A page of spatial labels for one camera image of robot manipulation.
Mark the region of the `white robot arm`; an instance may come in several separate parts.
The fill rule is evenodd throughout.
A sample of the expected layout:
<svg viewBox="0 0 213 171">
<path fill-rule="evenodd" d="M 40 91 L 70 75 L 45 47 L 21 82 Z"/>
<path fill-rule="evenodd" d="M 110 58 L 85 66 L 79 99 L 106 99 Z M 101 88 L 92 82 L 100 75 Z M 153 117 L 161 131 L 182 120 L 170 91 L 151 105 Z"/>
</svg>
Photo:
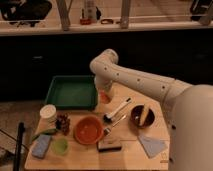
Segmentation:
<svg viewBox="0 0 213 171">
<path fill-rule="evenodd" d="M 125 68 L 118 60 L 106 49 L 90 62 L 96 87 L 108 92 L 117 82 L 160 103 L 169 123 L 168 171 L 213 171 L 213 85 Z"/>
</svg>

